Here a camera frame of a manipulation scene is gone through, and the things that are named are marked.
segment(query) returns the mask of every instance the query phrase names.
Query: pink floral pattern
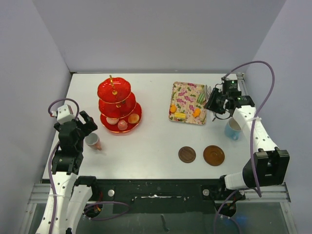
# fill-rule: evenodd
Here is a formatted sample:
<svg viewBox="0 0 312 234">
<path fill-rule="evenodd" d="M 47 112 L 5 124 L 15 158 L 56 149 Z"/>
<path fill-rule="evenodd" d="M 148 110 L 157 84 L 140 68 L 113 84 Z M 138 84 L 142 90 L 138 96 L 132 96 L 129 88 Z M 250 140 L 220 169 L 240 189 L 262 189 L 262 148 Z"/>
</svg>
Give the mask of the pink floral pattern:
<svg viewBox="0 0 312 234">
<path fill-rule="evenodd" d="M 177 113 L 185 113 L 186 119 L 176 119 L 174 113 L 169 111 L 169 119 L 171 121 L 178 121 L 184 123 L 192 123 L 203 125 L 206 123 L 206 109 L 204 109 L 205 102 L 198 104 L 196 102 L 199 94 L 203 92 L 204 85 L 175 82 L 172 88 L 172 96 L 170 105 L 176 106 Z M 198 117 L 194 118 L 194 110 L 199 108 L 201 113 Z"/>
</svg>

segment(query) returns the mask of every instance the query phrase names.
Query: mug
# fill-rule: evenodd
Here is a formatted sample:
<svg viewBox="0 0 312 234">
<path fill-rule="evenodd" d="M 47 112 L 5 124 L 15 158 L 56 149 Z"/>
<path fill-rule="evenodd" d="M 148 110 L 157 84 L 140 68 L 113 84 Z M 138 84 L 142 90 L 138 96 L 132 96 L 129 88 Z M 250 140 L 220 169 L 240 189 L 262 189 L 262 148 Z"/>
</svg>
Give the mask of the mug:
<svg viewBox="0 0 312 234">
<path fill-rule="evenodd" d="M 95 150 L 102 150 L 101 142 L 96 133 L 90 133 L 88 136 L 84 138 L 84 141 L 88 146 Z"/>
<path fill-rule="evenodd" d="M 230 118 L 230 120 L 225 126 L 224 134 L 227 137 L 231 138 L 232 140 L 238 140 L 241 131 L 242 130 L 240 126 L 238 125 L 238 123 L 235 121 L 235 119 Z"/>
</svg>

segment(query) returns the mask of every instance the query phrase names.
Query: dark brown coaster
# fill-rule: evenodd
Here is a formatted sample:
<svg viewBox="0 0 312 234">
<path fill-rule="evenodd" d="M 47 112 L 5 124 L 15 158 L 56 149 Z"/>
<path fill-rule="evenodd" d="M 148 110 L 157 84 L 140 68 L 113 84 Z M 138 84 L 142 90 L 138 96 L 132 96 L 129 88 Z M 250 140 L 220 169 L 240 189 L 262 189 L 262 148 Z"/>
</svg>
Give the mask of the dark brown coaster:
<svg viewBox="0 0 312 234">
<path fill-rule="evenodd" d="M 210 145 L 204 150 L 205 161 L 212 166 L 219 166 L 223 163 L 225 158 L 224 152 L 221 148 Z"/>
<path fill-rule="evenodd" d="M 189 146 L 184 146 L 179 150 L 179 158 L 182 162 L 190 163 L 196 158 L 196 152 Z"/>
</svg>

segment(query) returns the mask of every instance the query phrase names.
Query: metal frame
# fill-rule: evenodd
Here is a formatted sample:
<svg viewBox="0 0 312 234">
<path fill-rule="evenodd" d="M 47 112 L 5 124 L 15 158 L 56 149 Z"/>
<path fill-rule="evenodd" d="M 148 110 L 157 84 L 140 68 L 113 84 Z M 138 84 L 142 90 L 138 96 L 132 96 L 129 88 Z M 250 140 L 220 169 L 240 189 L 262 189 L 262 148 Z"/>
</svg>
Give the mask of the metal frame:
<svg viewBox="0 0 312 234">
<path fill-rule="evenodd" d="M 236 74 L 239 87 L 242 91 L 242 95 L 248 95 L 247 88 L 244 80 L 244 73 Z M 31 223 L 33 221 L 34 212 L 37 204 L 46 204 L 48 195 L 50 191 L 50 184 L 35 184 L 33 190 L 30 195 L 30 199 L 28 202 L 27 210 L 21 225 L 20 234 L 28 234 Z M 295 227 L 295 222 L 293 219 L 293 214 L 290 209 L 290 196 L 287 190 L 286 183 L 282 185 L 263 187 L 261 188 L 262 198 L 259 198 L 255 191 L 245 191 L 246 200 L 239 201 L 242 202 L 279 202 L 281 205 L 281 209 L 283 211 L 283 215 L 285 218 L 285 222 L 290 234 L 297 234 L 297 230 Z"/>
</svg>

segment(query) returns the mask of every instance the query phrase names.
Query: screw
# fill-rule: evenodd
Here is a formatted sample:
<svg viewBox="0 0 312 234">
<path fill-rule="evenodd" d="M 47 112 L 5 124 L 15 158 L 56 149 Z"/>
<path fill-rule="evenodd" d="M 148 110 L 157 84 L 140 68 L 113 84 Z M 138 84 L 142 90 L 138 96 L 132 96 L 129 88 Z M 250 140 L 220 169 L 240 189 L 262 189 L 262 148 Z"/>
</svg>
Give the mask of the screw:
<svg viewBox="0 0 312 234">
<path fill-rule="evenodd" d="M 108 196 L 114 196 L 115 191 L 110 189 L 107 194 L 108 194 Z"/>
<path fill-rule="evenodd" d="M 203 190 L 203 194 L 204 194 L 204 196 L 209 196 L 209 190 L 208 189 L 204 189 Z"/>
</svg>

